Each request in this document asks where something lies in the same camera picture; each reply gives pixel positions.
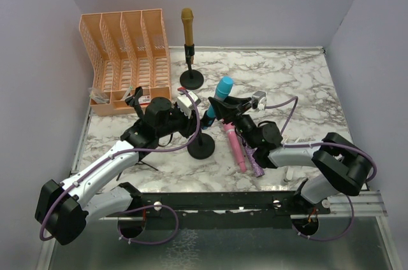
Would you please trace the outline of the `blue microphone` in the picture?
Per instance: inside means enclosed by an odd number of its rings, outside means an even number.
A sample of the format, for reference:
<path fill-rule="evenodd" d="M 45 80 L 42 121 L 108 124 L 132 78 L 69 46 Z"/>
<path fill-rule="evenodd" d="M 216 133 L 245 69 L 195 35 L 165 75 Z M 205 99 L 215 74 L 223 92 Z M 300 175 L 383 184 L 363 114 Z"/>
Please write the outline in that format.
<path fill-rule="evenodd" d="M 222 77 L 219 83 L 217 84 L 214 98 L 220 101 L 224 101 L 225 98 L 229 96 L 233 84 L 234 81 L 231 77 L 229 76 Z M 211 127 L 212 124 L 214 123 L 215 118 L 216 118 L 215 111 L 212 105 L 210 105 L 208 107 L 208 110 L 204 113 L 203 118 L 201 119 L 201 128 L 207 129 L 208 127 Z"/>

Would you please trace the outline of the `gold microphone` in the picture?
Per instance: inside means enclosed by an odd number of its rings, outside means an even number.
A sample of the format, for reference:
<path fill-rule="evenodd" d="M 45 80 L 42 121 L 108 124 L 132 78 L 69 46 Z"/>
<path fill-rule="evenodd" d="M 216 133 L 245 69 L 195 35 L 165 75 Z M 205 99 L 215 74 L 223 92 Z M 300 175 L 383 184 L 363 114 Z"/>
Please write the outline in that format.
<path fill-rule="evenodd" d="M 184 48 L 186 57 L 190 58 L 191 63 L 194 61 L 194 38 L 193 38 L 193 11 L 190 8 L 184 8 L 181 13 L 182 24 L 184 27 Z"/>

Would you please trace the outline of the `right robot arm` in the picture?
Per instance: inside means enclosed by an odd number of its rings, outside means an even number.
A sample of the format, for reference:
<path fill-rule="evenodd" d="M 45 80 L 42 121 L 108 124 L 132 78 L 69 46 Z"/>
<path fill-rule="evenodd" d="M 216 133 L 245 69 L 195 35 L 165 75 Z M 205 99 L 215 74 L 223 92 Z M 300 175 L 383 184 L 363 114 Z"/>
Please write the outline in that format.
<path fill-rule="evenodd" d="M 252 158 L 262 168 L 285 166 L 315 167 L 320 174 L 305 180 L 296 195 L 309 204 L 317 204 L 331 195 L 359 195 L 363 185 L 372 180 L 377 167 L 371 156 L 335 132 L 321 141 L 284 143 L 275 122 L 256 125 L 247 111 L 255 108 L 250 97 L 209 99 L 217 120 L 232 124 L 245 144 L 253 149 Z"/>

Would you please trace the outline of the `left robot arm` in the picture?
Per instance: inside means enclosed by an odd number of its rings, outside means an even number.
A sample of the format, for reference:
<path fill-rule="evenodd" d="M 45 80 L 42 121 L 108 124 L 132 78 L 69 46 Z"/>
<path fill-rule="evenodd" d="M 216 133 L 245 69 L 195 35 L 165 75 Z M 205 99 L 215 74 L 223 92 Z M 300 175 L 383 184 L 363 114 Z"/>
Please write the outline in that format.
<path fill-rule="evenodd" d="M 127 211 L 138 195 L 137 189 L 122 183 L 110 192 L 99 194 L 107 183 L 123 170 L 152 152 L 161 153 L 159 140 L 176 132 L 192 141 L 200 128 L 198 96 L 185 89 L 176 103 L 155 97 L 141 117 L 128 128 L 101 158 L 60 183 L 46 182 L 40 191 L 34 214 L 45 232 L 60 244 L 76 239 L 86 225 L 100 218 Z"/>

